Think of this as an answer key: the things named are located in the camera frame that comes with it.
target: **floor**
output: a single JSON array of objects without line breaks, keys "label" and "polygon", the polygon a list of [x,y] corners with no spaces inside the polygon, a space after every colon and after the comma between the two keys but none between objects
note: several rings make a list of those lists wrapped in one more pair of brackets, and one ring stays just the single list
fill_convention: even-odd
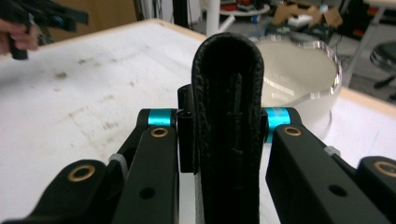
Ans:
[{"label": "floor", "polygon": [[[270,24],[271,19],[271,17],[263,16],[258,24],[254,24],[249,19],[237,18],[235,23],[228,29],[228,32],[238,33],[247,37],[260,37],[261,35],[264,35],[265,27]],[[201,34],[205,34],[205,21],[199,21],[198,23],[193,24],[191,29]],[[396,27],[389,25],[380,25],[378,27],[377,34],[375,34],[373,40],[371,40],[364,49],[361,58],[354,69],[353,77],[348,86],[350,89],[360,91],[387,103],[396,105],[396,101],[389,99],[389,96],[396,92],[396,81],[392,81],[389,86],[380,90],[375,89],[374,84],[379,80],[387,78],[389,75],[370,62],[370,54],[377,44],[395,39]],[[359,43],[360,42],[358,40],[334,34],[328,45],[334,52],[336,52],[343,68],[345,69],[347,68],[348,63]]]}]

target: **hand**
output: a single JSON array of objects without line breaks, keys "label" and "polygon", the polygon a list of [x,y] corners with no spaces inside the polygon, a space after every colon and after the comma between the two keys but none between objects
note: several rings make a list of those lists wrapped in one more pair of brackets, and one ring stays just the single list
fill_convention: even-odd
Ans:
[{"label": "hand", "polygon": [[23,24],[11,23],[0,19],[0,54],[9,53],[8,35],[15,40],[17,49],[38,49],[37,28],[32,25],[29,34]]}]

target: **black chair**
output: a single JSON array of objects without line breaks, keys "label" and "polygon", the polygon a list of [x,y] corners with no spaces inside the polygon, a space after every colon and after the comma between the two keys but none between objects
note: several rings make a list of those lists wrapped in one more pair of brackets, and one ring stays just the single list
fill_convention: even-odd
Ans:
[{"label": "black chair", "polygon": [[[374,87],[381,89],[388,86],[396,78],[396,41],[377,45],[370,56],[370,61],[390,74],[387,79],[376,82]],[[389,99],[396,101],[396,93]]]}]

